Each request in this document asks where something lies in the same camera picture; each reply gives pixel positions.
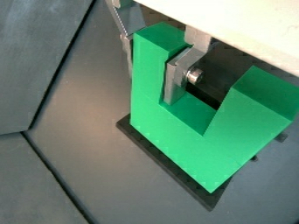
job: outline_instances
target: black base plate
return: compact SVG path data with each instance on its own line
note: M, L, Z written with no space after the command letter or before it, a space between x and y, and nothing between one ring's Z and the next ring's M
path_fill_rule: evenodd
M172 176L174 181L190 194L190 196L201 203L208 211L216 206L220 196L228 186L230 178L222 183L213 193L201 187L201 185L192 179L186 172L177 166L177 164L161 153L161 151L152 145L145 137L129 124L129 115L126 115L117 123L117 128L124 132L128 138L134 142L138 148L149 156L149 158L162 167L166 173Z

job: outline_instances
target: gray wall panel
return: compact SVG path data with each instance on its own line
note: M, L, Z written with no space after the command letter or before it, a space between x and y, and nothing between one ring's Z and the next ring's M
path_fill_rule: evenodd
M1 0L0 134L26 130L90 0Z
M28 135L102 224L293 224L299 119L234 175L206 212L114 127L129 112L126 57L98 1Z
M86 223L20 134L0 136L0 223Z

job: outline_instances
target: screw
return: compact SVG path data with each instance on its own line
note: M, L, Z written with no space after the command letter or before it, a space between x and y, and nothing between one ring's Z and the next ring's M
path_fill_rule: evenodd
M202 71L192 66L185 74L185 80L193 85L196 86L202 78Z

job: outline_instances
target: white overhead surface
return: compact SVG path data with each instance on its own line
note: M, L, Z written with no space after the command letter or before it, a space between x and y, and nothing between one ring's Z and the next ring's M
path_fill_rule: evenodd
M297 0L136 0L299 76Z

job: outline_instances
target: green plastic block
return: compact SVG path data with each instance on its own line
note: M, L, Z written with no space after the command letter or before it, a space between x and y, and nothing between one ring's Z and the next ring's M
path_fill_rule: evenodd
M299 89L252 67L218 111L188 93L166 105L165 63L185 46L164 23L134 34L130 124L212 193L295 119Z

